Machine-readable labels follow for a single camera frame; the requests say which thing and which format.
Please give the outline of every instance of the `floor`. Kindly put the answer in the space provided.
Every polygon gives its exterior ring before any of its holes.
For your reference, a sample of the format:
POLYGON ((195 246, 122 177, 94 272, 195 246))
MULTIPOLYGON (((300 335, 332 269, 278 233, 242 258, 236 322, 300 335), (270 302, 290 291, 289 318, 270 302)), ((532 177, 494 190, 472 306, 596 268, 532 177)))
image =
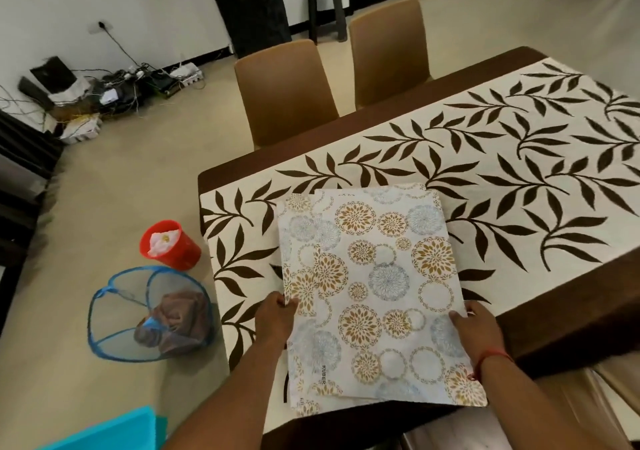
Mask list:
MULTIPOLYGON (((640 97, 640 0, 420 1, 435 77, 528 45, 640 97)), ((349 44, 327 37, 319 51, 339 113, 353 112, 349 44)), ((220 341, 167 362, 101 360, 86 343, 86 314, 109 276, 145 264, 146 227, 176 219, 197 239, 198 173, 252 151, 233 64, 204 66, 204 89, 66 150, 0 338, 0 448, 31 450, 143 405, 171 429, 225 378, 220 341)), ((210 269, 204 256, 191 274, 213 294, 210 269)))

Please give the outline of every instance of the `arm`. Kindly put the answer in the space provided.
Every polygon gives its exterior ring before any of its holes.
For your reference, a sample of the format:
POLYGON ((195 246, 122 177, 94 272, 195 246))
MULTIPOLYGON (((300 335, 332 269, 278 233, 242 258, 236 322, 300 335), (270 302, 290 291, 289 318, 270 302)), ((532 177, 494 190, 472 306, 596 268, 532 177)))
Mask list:
MULTIPOLYGON (((486 349, 504 350, 495 317, 476 301, 466 302, 467 318, 449 316, 460 341, 476 366, 486 349)), ((607 446, 567 421, 542 390, 506 357, 490 356, 481 368, 487 398, 514 450, 609 450, 607 446)))
POLYGON ((257 450, 276 364, 298 306, 272 292, 255 314, 256 340, 228 379, 172 434, 163 450, 257 450))

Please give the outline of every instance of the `dining table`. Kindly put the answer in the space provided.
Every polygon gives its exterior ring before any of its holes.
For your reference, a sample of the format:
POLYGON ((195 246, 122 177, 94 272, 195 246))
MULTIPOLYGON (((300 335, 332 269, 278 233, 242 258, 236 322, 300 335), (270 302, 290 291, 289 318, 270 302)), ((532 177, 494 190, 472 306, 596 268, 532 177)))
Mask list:
MULTIPOLYGON (((198 176, 230 369, 282 291, 276 202, 318 188, 421 182, 442 200, 466 300, 499 321, 532 378, 640 344, 640 102, 520 47, 198 176)), ((264 449, 365 449, 456 406, 324 412, 276 368, 264 449)))

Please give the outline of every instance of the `brown cloth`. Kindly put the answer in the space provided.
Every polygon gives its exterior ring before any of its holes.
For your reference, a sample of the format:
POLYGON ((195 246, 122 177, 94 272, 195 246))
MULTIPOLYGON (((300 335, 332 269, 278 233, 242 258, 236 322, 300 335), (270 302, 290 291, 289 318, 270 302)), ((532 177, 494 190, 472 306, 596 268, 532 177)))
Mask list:
POLYGON ((183 290, 162 297, 160 305, 142 319, 133 334, 141 346, 158 347, 163 356, 197 348, 211 331, 209 303, 203 293, 183 290), (153 318, 163 329, 143 324, 153 318))

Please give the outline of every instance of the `black stool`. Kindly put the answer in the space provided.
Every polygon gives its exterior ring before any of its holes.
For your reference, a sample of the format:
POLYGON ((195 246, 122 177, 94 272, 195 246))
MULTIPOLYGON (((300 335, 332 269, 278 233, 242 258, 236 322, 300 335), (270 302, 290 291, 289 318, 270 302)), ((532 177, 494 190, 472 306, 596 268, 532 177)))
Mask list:
MULTIPOLYGON (((335 27, 338 30, 338 42, 344 42, 347 40, 347 19, 344 17, 342 0, 333 0, 333 9, 335 10, 335 27)), ((316 44, 318 43, 317 11, 317 0, 309 0, 309 38, 316 44)))

